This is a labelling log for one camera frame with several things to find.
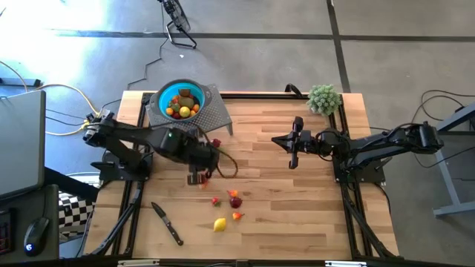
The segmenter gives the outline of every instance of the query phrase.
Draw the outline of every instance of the wooden tabletop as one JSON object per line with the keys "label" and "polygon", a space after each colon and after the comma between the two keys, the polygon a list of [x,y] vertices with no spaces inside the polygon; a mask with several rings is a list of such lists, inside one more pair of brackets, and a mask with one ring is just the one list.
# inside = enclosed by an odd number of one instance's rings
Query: wooden tabletop
{"label": "wooden tabletop", "polygon": [[[137,123],[143,93],[124,92],[117,120]],[[369,135],[362,95],[346,93],[343,99],[351,137]],[[187,165],[155,154],[153,174],[143,193],[134,257],[350,259],[341,191],[334,182],[331,163],[316,155],[299,154],[298,168],[289,170],[290,155],[270,141],[273,136],[288,134],[295,116],[304,118],[304,128],[313,135],[328,128],[329,122],[311,114],[303,100],[226,99],[225,103],[234,135],[221,128],[209,136],[220,139],[221,148],[237,160],[238,176],[224,179],[215,174],[206,189],[199,189],[186,184]],[[232,173],[230,161],[222,159],[220,166],[223,172]],[[124,182],[112,182],[100,191],[86,253],[102,242],[117,221],[123,186]],[[238,211],[245,215],[240,221],[232,220],[236,210],[226,202],[226,190],[232,189],[243,199]],[[386,247],[398,254],[383,193],[372,184],[362,184],[361,193],[368,224]],[[224,200],[221,207],[212,206],[212,197]],[[151,201],[165,210],[183,246],[176,244],[151,208]],[[226,218],[226,230],[213,232],[213,223],[220,217]],[[357,239],[363,251],[359,231]]]}

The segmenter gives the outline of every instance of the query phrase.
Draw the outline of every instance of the computer mouse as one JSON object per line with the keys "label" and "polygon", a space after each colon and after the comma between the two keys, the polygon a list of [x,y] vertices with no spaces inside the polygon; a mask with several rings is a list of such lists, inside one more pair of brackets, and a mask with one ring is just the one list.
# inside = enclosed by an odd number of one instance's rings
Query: computer mouse
{"label": "computer mouse", "polygon": [[42,253],[49,222],[48,218],[40,217],[28,226],[23,241],[23,249],[27,256],[34,257]]}

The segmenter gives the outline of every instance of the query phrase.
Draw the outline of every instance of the potted plant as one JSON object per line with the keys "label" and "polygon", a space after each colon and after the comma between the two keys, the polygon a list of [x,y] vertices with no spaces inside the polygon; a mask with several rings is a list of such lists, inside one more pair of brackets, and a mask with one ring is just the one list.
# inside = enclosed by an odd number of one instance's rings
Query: potted plant
{"label": "potted plant", "polygon": [[313,85],[309,92],[307,105],[313,113],[329,116],[338,110],[338,106],[341,105],[341,99],[333,85]]}

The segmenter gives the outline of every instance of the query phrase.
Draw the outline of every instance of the checkered cloth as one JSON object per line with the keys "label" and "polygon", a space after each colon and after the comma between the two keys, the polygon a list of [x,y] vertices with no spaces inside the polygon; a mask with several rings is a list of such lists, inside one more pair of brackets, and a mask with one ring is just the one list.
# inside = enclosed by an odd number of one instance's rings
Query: checkered cloth
{"label": "checkered cloth", "polygon": [[[66,226],[85,225],[89,214],[94,210],[95,202],[84,200],[70,194],[59,194],[59,229]],[[81,232],[65,231],[66,237],[73,237]]]}

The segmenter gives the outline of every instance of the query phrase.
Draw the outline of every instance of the concrete floor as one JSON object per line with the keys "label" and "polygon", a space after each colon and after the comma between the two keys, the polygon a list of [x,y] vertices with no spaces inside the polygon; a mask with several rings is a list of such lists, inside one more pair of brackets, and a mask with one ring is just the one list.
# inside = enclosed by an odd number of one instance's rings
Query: concrete floor
{"label": "concrete floor", "polygon": [[[81,88],[97,108],[120,98],[129,82],[143,77],[145,64],[158,57],[160,38],[58,37],[48,30],[161,32],[155,0],[32,1],[26,7],[19,2],[5,2],[0,33],[8,38],[0,42],[0,59],[24,77]],[[475,2],[470,0],[334,0],[334,4],[340,34],[475,35]],[[182,5],[194,33],[332,33],[325,0],[182,0]],[[158,90],[172,79],[186,77],[215,83],[221,90],[282,91],[291,82],[303,91],[327,83],[342,91],[333,40],[197,41],[197,50],[166,44],[163,60],[148,68],[148,80],[131,90]],[[350,90],[364,94],[372,126],[391,128],[410,121],[421,94],[429,89],[475,93],[475,42],[343,41],[342,50]],[[0,76],[13,74],[0,67]],[[0,95],[21,92],[0,88]],[[47,89],[47,107],[78,116],[90,112],[77,93],[64,88]],[[442,118],[456,108],[444,99],[427,106]],[[417,120],[423,119],[427,118],[419,114]],[[47,122],[47,129],[66,132],[75,127]],[[81,138],[47,136],[46,166],[64,174],[95,171],[89,164],[99,160],[102,149],[85,145]],[[434,162],[432,157],[422,160]],[[432,215],[432,208],[450,203],[439,169],[421,168],[407,154],[396,156],[385,172],[401,255],[473,265],[475,212],[442,220]],[[475,182],[456,181],[463,200],[474,200],[474,186]]]}

